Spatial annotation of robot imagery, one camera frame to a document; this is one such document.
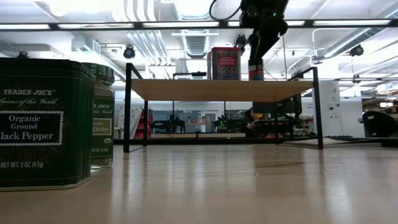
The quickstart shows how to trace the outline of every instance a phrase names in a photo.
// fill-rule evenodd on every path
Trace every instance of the fluorescent light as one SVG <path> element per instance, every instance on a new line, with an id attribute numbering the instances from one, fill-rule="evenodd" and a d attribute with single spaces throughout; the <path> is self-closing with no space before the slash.
<path id="1" fill-rule="evenodd" d="M 302 26 L 305 21 L 286 21 L 288 26 Z"/>
<path id="2" fill-rule="evenodd" d="M 4 24 L 0 25 L 0 30 L 6 29 L 50 29 L 47 24 Z"/>
<path id="3" fill-rule="evenodd" d="M 112 29 L 112 28 L 134 28 L 134 24 L 117 23 L 91 23 L 91 24 L 59 24 L 60 29 Z"/>
<path id="4" fill-rule="evenodd" d="M 173 37 L 209 37 L 209 36 L 218 36 L 218 33 L 172 33 Z"/>
<path id="5" fill-rule="evenodd" d="M 383 20 L 358 20 L 358 21 L 315 21 L 314 26 L 376 26 L 387 25 L 391 22 L 390 19 Z"/>
<path id="6" fill-rule="evenodd" d="M 174 27 L 218 27 L 219 22 L 145 22 L 142 24 L 144 28 L 174 28 Z"/>
<path id="7" fill-rule="evenodd" d="M 239 26 L 239 21 L 228 22 L 228 26 L 235 26 L 235 27 L 238 27 L 238 26 Z"/>

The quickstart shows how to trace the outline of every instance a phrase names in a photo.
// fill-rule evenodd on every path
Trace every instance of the shelf leg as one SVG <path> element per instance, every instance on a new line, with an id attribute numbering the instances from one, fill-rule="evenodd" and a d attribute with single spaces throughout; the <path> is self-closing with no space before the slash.
<path id="1" fill-rule="evenodd" d="M 278 109 L 276 109 L 275 112 L 275 118 L 274 118 L 274 122 L 275 122 L 275 141 L 278 144 L 279 143 L 279 124 L 278 124 Z"/>
<path id="2" fill-rule="evenodd" d="M 131 70 L 132 63 L 126 64 L 126 91 L 124 95 L 124 134 L 123 152 L 130 152 L 130 110 L 131 110 Z"/>
<path id="3" fill-rule="evenodd" d="M 323 149 L 323 133 L 322 133 L 322 117 L 321 117 L 321 103 L 319 94 L 319 79 L 318 68 L 313 68 L 313 97 L 315 98 L 315 119 L 317 122 L 318 132 L 318 149 Z"/>
<path id="4" fill-rule="evenodd" d="M 147 146 L 148 140 L 148 101 L 144 102 L 144 142 L 143 146 Z"/>

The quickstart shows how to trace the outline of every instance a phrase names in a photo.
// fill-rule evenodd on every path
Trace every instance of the small spice jar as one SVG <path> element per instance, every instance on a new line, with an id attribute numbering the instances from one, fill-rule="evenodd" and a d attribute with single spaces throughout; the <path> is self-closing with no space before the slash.
<path id="1" fill-rule="evenodd" d="M 91 168 L 110 167 L 113 163 L 114 70 L 95 63 L 84 63 L 84 65 L 96 78 Z"/>

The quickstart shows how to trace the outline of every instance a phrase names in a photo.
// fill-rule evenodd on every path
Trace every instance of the chair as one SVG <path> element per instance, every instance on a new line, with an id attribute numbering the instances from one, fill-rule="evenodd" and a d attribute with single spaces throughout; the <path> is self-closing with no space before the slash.
<path id="1" fill-rule="evenodd" d="M 378 111 L 368 111 L 362 115 L 366 131 L 373 138 L 388 138 L 398 132 L 398 123 L 392 116 Z"/>

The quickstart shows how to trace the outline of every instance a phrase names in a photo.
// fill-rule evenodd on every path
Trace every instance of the wooden table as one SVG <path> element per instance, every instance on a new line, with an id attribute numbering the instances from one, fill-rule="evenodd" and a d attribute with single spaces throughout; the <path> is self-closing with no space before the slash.
<path id="1" fill-rule="evenodd" d="M 313 83 L 142 79 L 133 80 L 131 88 L 147 101 L 276 102 L 313 88 Z"/>

